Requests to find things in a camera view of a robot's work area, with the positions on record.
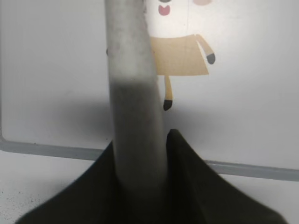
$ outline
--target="pink cheek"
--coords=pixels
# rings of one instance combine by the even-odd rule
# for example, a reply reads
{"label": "pink cheek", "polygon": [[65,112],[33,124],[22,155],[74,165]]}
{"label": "pink cheek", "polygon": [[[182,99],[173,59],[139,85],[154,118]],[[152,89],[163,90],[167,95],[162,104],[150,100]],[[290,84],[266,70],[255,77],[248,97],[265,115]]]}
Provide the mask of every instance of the pink cheek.
{"label": "pink cheek", "polygon": [[212,2],[212,0],[193,0],[196,5],[205,6]]}

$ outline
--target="cartoon mouth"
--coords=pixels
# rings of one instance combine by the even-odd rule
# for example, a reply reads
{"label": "cartoon mouth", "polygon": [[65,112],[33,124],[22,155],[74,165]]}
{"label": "cartoon mouth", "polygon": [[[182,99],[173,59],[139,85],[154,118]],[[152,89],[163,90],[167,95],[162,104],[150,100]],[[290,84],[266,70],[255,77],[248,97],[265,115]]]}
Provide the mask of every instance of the cartoon mouth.
{"label": "cartoon mouth", "polygon": [[166,6],[166,7],[159,6],[159,13],[162,16],[169,15],[169,13],[170,13],[170,6]]}

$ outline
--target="cartoon foot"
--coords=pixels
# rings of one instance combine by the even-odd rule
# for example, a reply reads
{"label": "cartoon foot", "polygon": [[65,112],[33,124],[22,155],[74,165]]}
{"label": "cartoon foot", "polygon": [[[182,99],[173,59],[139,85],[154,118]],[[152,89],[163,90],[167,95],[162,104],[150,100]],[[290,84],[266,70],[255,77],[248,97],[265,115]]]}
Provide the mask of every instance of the cartoon foot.
{"label": "cartoon foot", "polygon": [[214,64],[216,61],[216,56],[215,54],[210,54],[206,57],[207,62],[209,62],[209,64]]}
{"label": "cartoon foot", "polygon": [[163,105],[163,108],[165,111],[169,110],[172,106],[172,100],[164,100],[164,105]]}

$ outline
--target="gray frame edge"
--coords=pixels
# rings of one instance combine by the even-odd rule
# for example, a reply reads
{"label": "gray frame edge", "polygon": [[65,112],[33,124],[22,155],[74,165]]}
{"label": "gray frame edge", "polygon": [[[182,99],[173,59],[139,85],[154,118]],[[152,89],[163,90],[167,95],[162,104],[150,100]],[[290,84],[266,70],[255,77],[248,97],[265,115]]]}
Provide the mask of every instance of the gray frame edge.
{"label": "gray frame edge", "polygon": [[[59,147],[30,143],[0,142],[0,150],[9,153],[51,156],[80,160],[97,160],[103,150],[91,148]],[[299,170],[264,167],[256,165],[206,161],[207,165],[218,174],[299,182]]]}

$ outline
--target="cartoon hand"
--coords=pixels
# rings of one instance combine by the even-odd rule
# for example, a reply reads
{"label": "cartoon hand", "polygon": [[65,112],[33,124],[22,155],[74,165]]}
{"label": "cartoon hand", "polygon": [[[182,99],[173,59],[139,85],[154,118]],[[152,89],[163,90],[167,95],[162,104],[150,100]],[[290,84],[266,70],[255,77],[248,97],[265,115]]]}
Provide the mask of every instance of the cartoon hand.
{"label": "cartoon hand", "polygon": [[215,54],[212,53],[212,54],[208,55],[208,56],[206,57],[206,59],[207,59],[207,62],[209,62],[209,64],[214,64],[215,61],[216,61]]}

